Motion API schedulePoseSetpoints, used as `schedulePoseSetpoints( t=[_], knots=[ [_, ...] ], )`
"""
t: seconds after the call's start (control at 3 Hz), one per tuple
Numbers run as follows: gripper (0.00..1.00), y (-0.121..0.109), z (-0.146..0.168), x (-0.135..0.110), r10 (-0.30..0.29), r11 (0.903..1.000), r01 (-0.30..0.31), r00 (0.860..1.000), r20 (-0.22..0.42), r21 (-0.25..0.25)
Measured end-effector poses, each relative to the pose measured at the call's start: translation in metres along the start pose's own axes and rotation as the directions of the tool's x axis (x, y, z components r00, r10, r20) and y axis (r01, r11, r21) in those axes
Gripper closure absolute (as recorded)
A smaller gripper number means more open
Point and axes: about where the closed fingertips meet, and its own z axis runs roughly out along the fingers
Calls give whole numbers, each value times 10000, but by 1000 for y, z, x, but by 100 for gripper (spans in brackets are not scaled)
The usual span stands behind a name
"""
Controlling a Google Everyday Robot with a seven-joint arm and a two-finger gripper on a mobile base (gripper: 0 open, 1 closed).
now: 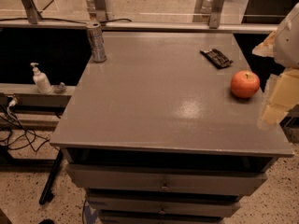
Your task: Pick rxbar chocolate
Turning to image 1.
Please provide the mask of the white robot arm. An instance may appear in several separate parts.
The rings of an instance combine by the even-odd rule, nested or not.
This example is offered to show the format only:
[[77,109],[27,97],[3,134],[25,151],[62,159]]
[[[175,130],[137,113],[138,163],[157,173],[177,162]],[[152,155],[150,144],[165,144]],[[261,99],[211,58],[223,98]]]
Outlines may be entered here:
[[259,117],[263,128],[280,124],[299,104],[299,4],[252,53],[271,57],[285,68],[280,75],[268,78]]

